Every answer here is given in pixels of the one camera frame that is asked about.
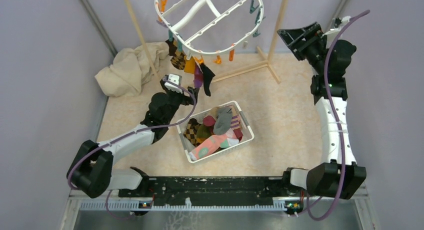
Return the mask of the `olive green orange sock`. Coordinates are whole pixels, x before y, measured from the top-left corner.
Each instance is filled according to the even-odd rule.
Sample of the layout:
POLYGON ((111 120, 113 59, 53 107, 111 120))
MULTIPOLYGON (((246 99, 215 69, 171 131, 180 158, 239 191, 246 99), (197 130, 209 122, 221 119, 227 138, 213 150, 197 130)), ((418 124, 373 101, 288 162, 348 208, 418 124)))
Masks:
POLYGON ((201 144, 205 140, 207 140, 209 137, 211 137, 212 135, 213 135, 213 130, 208 126, 201 124, 200 127, 198 128, 197 132, 196 132, 195 138, 196 138, 198 144, 201 144))

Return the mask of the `striped beige maroon sock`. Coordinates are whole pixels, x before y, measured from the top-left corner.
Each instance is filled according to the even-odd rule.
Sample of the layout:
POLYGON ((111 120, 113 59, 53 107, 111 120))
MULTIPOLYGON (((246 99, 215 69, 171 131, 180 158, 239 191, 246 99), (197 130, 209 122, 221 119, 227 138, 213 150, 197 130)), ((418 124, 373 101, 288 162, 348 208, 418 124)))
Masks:
MULTIPOLYGON (((232 109, 232 119, 231 119, 231 125, 230 128, 234 131, 236 137, 239 140, 242 140, 243 133, 242 133, 242 127, 241 127, 241 117, 239 115, 238 110, 230 105, 230 106, 223 106, 223 107, 230 107, 232 109)), ((206 116, 203 118, 202 123, 205 126, 210 127, 212 130, 214 129, 214 124, 217 119, 217 109, 221 107, 214 107, 206 114, 206 116)))

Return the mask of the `maroon purple sock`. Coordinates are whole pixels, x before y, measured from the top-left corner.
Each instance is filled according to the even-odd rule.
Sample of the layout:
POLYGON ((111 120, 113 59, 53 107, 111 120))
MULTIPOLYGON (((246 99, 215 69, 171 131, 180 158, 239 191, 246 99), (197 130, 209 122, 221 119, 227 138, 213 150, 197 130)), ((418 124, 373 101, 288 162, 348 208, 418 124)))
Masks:
POLYGON ((201 71, 201 68, 195 61, 194 57, 191 57, 189 60, 185 61, 185 67, 183 71, 185 73, 190 73, 194 75, 193 84, 195 88, 200 88, 203 85, 203 73, 201 71))

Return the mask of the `black sock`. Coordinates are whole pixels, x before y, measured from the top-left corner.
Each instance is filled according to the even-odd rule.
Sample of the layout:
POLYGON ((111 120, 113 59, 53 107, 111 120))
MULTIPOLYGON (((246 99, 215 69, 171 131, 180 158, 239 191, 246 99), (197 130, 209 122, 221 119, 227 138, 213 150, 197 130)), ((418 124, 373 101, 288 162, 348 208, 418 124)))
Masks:
POLYGON ((208 67, 206 66, 204 63, 200 64, 200 69, 202 71, 203 74, 203 89, 204 92, 207 96, 211 96, 211 90, 210 90, 210 86, 212 83, 213 78, 216 76, 214 74, 214 72, 208 67))

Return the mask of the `grey sock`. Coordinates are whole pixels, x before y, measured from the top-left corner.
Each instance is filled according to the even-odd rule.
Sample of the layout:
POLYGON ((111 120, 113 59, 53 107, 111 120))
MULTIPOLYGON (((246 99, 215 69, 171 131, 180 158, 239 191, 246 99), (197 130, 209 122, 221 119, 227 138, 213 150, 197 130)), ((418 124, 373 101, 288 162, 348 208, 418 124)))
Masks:
POLYGON ((213 132, 215 135, 225 134, 231 127, 232 121, 232 109, 230 107, 221 107, 218 108, 216 116, 216 122, 213 127, 213 132))

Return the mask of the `pink sock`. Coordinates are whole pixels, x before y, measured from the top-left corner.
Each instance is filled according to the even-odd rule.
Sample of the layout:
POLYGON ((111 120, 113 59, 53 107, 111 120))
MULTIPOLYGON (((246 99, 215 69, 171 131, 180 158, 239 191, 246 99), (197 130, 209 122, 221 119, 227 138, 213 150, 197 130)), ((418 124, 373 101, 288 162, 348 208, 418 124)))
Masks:
POLYGON ((226 149, 239 144, 239 139, 236 137, 234 131, 230 128, 223 135, 212 135, 188 155, 192 161, 200 160, 204 157, 214 154, 219 148, 226 149))

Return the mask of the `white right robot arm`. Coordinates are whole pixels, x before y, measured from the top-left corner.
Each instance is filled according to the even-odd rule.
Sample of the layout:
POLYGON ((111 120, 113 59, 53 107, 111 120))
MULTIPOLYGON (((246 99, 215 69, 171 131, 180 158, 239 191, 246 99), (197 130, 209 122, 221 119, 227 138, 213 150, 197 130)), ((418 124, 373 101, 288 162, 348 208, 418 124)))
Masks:
POLYGON ((347 86, 344 77, 357 48, 346 40, 328 37, 318 23, 298 29, 279 29, 277 34, 297 60, 307 60, 315 73, 310 91, 320 117, 321 163, 310 169, 288 168, 283 173, 282 191, 288 196, 303 189, 310 195, 350 199, 364 182, 366 168, 358 166, 349 140, 346 120, 347 86))

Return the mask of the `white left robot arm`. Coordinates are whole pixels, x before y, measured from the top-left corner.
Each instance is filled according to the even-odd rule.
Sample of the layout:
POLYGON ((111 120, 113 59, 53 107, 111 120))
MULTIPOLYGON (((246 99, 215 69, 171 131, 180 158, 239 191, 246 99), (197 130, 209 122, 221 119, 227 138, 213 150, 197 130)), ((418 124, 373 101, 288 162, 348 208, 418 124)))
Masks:
POLYGON ((165 75, 160 80, 162 92, 155 93, 148 110, 136 127, 109 140, 83 142, 66 174, 69 187, 81 190, 90 198, 97 198, 106 191, 131 190, 136 196, 143 197, 150 190, 147 175, 136 167, 114 169, 113 166, 125 156, 153 145, 161 140, 169 128, 188 119, 172 123, 181 105, 195 107, 198 102, 199 88, 181 86, 179 75, 165 75))

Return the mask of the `white oval clip hanger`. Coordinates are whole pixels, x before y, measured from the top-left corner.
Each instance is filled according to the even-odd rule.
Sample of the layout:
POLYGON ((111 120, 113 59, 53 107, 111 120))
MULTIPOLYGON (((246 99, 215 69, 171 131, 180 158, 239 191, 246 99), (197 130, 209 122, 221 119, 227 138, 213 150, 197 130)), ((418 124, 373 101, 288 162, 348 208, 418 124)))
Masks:
POLYGON ((216 56, 259 34, 263 0, 153 0, 158 23, 188 55, 216 56))

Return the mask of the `thin brown argyle sock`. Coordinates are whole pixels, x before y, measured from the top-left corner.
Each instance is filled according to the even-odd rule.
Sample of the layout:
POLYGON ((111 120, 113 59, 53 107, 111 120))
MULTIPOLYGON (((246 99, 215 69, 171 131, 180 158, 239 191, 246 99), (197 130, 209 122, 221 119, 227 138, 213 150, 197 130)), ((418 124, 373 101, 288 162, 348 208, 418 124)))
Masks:
POLYGON ((168 45, 168 54, 170 55, 171 64, 178 70, 184 70, 186 66, 185 54, 182 50, 178 49, 178 42, 173 39, 166 40, 168 45))

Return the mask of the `beige crumpled cloth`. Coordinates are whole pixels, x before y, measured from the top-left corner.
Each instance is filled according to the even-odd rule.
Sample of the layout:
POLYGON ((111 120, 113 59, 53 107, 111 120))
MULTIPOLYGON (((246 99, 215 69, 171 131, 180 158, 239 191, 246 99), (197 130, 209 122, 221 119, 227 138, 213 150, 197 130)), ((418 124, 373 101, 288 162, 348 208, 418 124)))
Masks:
POLYGON ((169 55, 165 42, 146 43, 136 48, 124 48, 117 53, 112 64, 101 69, 95 80, 102 92, 109 97, 137 96, 143 85, 158 72, 161 63, 169 55))

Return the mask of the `white plastic basket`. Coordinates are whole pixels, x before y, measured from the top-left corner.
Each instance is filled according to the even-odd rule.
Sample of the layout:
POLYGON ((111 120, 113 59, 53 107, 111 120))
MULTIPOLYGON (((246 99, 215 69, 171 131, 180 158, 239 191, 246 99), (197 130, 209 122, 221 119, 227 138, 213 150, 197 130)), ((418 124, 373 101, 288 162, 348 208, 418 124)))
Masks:
POLYGON ((237 101, 229 101, 215 108, 196 113, 176 128, 185 155, 193 164, 244 147, 255 138, 237 101), (218 108, 230 108, 233 113, 231 127, 223 135, 214 133, 213 113, 218 108))

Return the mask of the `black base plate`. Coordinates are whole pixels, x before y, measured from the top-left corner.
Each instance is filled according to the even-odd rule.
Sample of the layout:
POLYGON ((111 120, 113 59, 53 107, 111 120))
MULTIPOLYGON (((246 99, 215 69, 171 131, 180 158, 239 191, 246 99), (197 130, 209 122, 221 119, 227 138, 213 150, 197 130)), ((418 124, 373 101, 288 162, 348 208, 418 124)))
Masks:
POLYGON ((306 196, 281 176, 188 177, 156 176, 142 180, 134 190, 121 189, 119 197, 151 197, 155 206, 267 206, 276 197, 306 196))

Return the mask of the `aluminium front rail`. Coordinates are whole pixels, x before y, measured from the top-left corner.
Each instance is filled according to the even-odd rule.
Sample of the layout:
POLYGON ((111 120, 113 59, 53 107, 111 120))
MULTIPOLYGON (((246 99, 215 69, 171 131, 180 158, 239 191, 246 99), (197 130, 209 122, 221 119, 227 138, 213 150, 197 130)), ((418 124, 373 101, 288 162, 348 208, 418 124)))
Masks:
POLYGON ((131 211, 224 211, 303 210, 301 194, 306 191, 289 185, 286 176, 184 177, 143 176, 134 190, 119 187, 108 191, 71 191, 71 198, 87 199, 94 209, 131 211))

